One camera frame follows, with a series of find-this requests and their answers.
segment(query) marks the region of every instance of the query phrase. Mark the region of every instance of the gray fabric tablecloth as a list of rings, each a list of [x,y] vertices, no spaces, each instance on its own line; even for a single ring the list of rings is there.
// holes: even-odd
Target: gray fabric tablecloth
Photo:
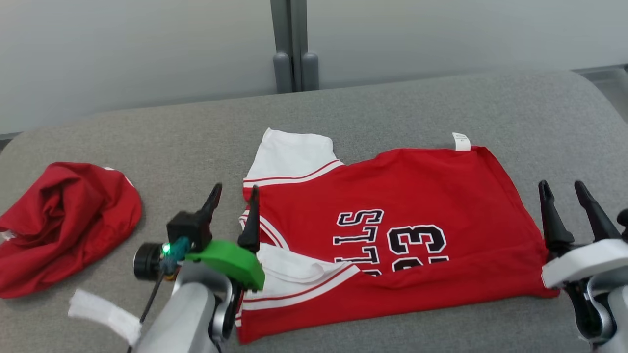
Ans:
[[[452,148],[451,133],[464,133],[496,155],[540,227],[537,183],[547,179],[579,241],[592,237],[574,180],[583,180],[613,219],[628,205],[628,126],[571,72],[490,73],[101,114],[9,143],[0,155],[0,212],[48,164],[82,161],[125,173],[142,196],[142,221],[123,245],[81,273],[42,293],[0,300],[0,352],[124,352],[112,332],[68,318],[68,299],[80,287],[139,315],[152,286],[133,276],[135,250],[164,241],[168,220],[202,205],[215,182],[224,191],[214,236],[235,239],[242,178],[267,127],[329,136],[347,164],[393,148]],[[147,322],[170,289],[163,286]],[[577,337],[571,303],[561,295],[338,323],[248,346],[234,338],[225,351],[587,352]]]

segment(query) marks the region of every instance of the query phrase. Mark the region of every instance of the basketball jersey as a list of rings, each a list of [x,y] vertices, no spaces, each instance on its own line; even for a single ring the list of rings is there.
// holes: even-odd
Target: basketball jersey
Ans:
[[[242,302],[242,343],[314,325],[558,295],[541,280],[540,231],[485,147],[394,149],[344,165],[329,138],[268,129],[244,180],[246,199],[253,185],[266,282]]]

